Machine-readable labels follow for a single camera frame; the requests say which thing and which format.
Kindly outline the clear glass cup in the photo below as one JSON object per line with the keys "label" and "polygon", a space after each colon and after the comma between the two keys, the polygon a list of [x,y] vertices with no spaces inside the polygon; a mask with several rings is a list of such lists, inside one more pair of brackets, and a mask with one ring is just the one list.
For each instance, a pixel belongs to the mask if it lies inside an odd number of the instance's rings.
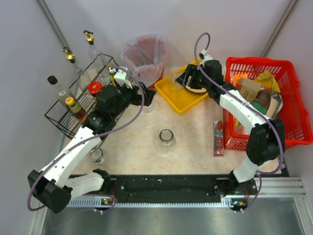
{"label": "clear glass cup", "polygon": [[152,106],[144,106],[143,107],[143,112],[144,113],[151,113],[153,111],[153,107]]}
{"label": "clear glass cup", "polygon": [[170,94],[179,94],[183,87],[175,81],[175,78],[168,78],[168,92]]}

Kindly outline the glass oil bottle gold spout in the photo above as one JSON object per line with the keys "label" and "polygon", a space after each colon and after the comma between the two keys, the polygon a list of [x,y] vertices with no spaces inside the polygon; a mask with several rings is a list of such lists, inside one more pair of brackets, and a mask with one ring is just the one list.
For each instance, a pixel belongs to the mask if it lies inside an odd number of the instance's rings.
{"label": "glass oil bottle gold spout", "polygon": [[66,59],[72,64],[73,71],[77,74],[76,79],[81,91],[85,91],[91,82],[91,78],[87,70],[76,60],[75,54],[68,47],[63,47],[63,52],[66,54]]}

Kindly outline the small yellow label bottle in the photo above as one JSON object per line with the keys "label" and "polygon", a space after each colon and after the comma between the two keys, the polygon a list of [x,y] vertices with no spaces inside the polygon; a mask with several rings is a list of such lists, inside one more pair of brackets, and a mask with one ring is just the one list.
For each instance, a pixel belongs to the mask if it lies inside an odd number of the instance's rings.
{"label": "small yellow label bottle", "polygon": [[106,68],[108,69],[108,75],[107,75],[107,77],[110,79],[110,82],[111,82],[113,85],[116,85],[116,84],[115,84],[115,80],[114,80],[114,75],[115,75],[115,73],[116,73],[116,69],[112,69],[112,66],[113,66],[112,63],[107,63],[107,64],[106,64]]}

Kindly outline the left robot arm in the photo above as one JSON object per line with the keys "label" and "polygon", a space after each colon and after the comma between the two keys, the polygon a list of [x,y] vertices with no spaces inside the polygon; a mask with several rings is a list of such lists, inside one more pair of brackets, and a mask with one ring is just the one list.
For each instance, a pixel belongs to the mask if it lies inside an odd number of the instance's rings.
{"label": "left robot arm", "polygon": [[50,164],[39,172],[33,170],[29,173],[27,177],[30,185],[27,197],[29,211],[35,212],[47,207],[52,212],[59,213],[71,200],[102,187],[105,180],[103,172],[99,174],[94,171],[72,179],[70,175],[87,153],[101,142],[102,137],[124,129],[139,117],[146,101],[144,91],[146,87],[142,82],[137,82],[137,88],[141,92],[140,109],[129,122],[97,135],[94,135],[93,130],[86,126],[79,128],[70,143]]}

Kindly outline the dark sauce bottle black cap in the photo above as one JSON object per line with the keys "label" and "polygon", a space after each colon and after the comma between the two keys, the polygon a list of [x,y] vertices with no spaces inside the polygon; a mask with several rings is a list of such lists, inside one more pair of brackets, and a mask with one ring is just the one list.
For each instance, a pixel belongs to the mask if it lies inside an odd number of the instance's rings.
{"label": "dark sauce bottle black cap", "polygon": [[66,108],[68,109],[68,106],[66,104],[66,99],[68,97],[72,97],[74,98],[73,93],[71,92],[71,90],[65,86],[63,86],[58,79],[51,75],[47,78],[48,82],[50,85],[53,86],[54,90],[55,90],[55,96],[57,98],[57,100]]}

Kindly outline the glass jar metal rim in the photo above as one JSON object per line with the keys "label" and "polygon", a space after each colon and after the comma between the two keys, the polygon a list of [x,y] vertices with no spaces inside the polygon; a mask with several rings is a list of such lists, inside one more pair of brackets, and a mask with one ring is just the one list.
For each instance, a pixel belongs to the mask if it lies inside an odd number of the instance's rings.
{"label": "glass jar metal rim", "polygon": [[176,138],[172,130],[163,129],[159,133],[159,146],[164,151],[173,150],[176,146]]}

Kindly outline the sauce bottle yellow cap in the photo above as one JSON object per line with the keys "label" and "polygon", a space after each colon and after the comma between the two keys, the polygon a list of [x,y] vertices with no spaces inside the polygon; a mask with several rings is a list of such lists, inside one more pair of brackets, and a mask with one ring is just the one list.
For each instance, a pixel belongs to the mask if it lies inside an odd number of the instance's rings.
{"label": "sauce bottle yellow cap", "polygon": [[69,107],[73,116],[80,122],[84,122],[88,116],[85,109],[77,102],[73,97],[67,97],[65,99],[66,105]]}

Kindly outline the red lid chili jar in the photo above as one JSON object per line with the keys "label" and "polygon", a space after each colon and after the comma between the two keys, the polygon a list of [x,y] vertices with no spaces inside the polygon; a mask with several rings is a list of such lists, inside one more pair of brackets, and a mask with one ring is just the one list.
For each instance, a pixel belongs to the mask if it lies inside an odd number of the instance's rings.
{"label": "red lid chili jar", "polygon": [[99,81],[93,81],[88,85],[88,92],[94,98],[101,92],[103,85]]}

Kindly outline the beige plate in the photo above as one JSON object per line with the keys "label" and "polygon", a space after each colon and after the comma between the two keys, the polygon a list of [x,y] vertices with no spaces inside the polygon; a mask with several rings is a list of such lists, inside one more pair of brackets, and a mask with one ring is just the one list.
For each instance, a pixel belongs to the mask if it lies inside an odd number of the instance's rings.
{"label": "beige plate", "polygon": [[194,88],[191,88],[190,86],[185,86],[185,89],[196,94],[204,94],[207,92],[205,88],[194,89]]}

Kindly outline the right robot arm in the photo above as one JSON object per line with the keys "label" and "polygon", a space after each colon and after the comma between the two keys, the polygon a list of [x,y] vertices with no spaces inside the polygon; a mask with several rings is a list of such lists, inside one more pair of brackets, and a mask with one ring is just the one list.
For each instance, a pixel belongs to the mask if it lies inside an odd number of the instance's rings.
{"label": "right robot arm", "polygon": [[205,89],[209,97],[230,112],[249,133],[246,158],[228,176],[223,195],[239,193],[260,172],[264,164],[276,158],[283,159],[285,130],[281,120],[272,120],[260,113],[229,82],[224,81],[222,65],[218,60],[207,60],[199,65],[189,64],[184,72],[174,77],[182,87]]}

